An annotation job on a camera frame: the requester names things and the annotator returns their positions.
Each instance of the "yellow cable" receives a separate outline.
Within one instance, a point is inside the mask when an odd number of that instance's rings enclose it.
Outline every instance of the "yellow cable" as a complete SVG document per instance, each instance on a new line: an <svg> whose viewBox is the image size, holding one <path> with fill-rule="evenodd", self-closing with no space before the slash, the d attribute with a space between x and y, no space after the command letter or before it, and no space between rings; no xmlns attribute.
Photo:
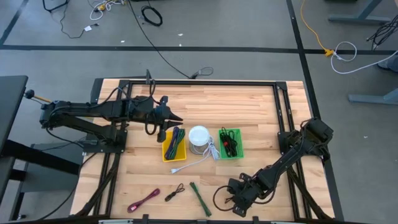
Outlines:
<svg viewBox="0 0 398 224"><path fill-rule="evenodd" d="M305 26L306 26L310 31L312 31L312 32L315 34L315 37L317 37L317 40L318 40L319 45L320 45L321 48L325 51L325 56L326 56L326 57L329 57L329 56L331 56L331 55L333 54L334 50L330 50L330 49L325 48L325 47L322 45L321 41L319 40L318 34L317 34L313 29L311 29L311 27L307 24L307 22L305 22L305 19L304 19L304 17L303 17L303 6L304 6L304 3L305 3L305 0L303 0L303 3L301 4L301 8L300 8L301 20L303 20Z"/></svg>

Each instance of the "red cable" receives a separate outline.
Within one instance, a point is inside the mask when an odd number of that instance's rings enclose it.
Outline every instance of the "red cable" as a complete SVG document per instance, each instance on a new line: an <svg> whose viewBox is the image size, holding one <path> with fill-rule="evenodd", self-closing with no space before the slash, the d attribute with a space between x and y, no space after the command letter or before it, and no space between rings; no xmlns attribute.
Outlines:
<svg viewBox="0 0 398 224"><path fill-rule="evenodd" d="M152 193L150 193L146 198L142 199L141 201L132 203L128 208L127 212L132 213L133 211L137 210L144 202L148 201L149 199L155 197L156 195L160 194L160 189L155 189Z"/></svg>

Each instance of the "desk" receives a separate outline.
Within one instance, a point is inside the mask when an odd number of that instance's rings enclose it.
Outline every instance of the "desk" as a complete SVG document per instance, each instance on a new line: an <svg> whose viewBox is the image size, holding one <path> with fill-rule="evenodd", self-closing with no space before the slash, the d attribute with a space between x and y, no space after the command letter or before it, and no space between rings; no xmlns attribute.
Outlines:
<svg viewBox="0 0 398 224"><path fill-rule="evenodd" d="M118 84L118 79L103 80L99 102L104 100ZM267 205L254 204L245 218L232 212L221 212L212 202L214 191L219 186L228 184L229 178L237 179L241 172L253 175L280 157L277 141L279 122L273 90L269 86L256 86L256 82L252 84L253 86L158 84L154 98L158 100L163 95L169 96L168 106L177 116L184 119L182 128L185 128L186 132L189 132L193 126L204 125L218 146L217 133L222 126L240 128L243 136L244 159L217 162L207 159L171 174L171 168L197 161L201 156L194 155L188 150L186 161L164 163L161 144L156 142L156 135L148 136L143 124L130 123L127 128L126 150L120 160L111 218L142 218L143 214L149 214L151 219L252 220L253 216L258 216L260 220L293 220L286 174L279 180L273 201ZM286 84L294 125L299 129L299 124L310 118L305 89L302 82L286 82ZM149 87L146 85L132 87L131 96L148 94ZM283 103L282 93L279 92L279 95ZM287 121L284 107L282 114ZM101 118L94 119L94 123L108 124ZM96 155L81 169L71 214L78 212L97 188L103 157L103 154ZM329 216L334 217L321 160L305 156L302 158L302 165L308 191L321 208ZM201 196L212 212L211 217L205 216L197 196L189 186L190 182L198 186ZM164 198L174 191L179 183L184 184L185 191L177 194L171 201L164 202ZM150 199L133 213L126 211L131 203L143 199L155 188L160 189L159 196ZM107 192L107 190L104 192L100 213L104 212ZM231 206L230 203L223 204L223 199L226 197L228 197L227 192L220 191L216 200L224 208ZM304 217L300 194L297 198L301 217Z"/></svg>
<svg viewBox="0 0 398 224"><path fill-rule="evenodd" d="M5 145L8 135L11 131L12 124L18 112L19 104L25 92L27 76L0 77L0 155ZM22 180L24 173L15 178L20 171L13 169L15 157L0 158L0 203L6 191L9 179Z"/></svg>

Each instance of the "green tray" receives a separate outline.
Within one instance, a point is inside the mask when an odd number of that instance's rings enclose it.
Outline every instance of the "green tray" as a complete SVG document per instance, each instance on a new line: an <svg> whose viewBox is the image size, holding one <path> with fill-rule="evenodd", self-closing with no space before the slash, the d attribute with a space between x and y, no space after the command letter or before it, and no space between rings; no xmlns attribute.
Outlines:
<svg viewBox="0 0 398 224"><path fill-rule="evenodd" d="M236 157L228 157L225 151L225 147L223 142L220 139L220 133L221 129L218 130L218 141L220 142L220 153L221 153L221 159L242 159L243 156L243 144L242 144L242 135L241 135L241 130L240 129L227 129L228 131L233 131L235 133L235 141L238 143L237 146L237 152L238 155Z"/></svg>

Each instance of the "yellow tray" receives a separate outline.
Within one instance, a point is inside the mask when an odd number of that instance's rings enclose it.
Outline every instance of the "yellow tray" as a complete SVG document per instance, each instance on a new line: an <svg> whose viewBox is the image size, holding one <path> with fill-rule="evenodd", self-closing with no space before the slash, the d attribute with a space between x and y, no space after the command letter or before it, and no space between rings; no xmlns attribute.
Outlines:
<svg viewBox="0 0 398 224"><path fill-rule="evenodd" d="M172 131L167 131L166 132L166 140L162 143L162 159L163 162L174 162L174 161L182 161L187 159L187 150L185 149L185 138L180 142L180 144L177 147L177 153L175 154L175 158L172 160L167 160L164 157L164 154L166 151L169 149L170 142L172 141L173 138L173 132Z"/></svg>

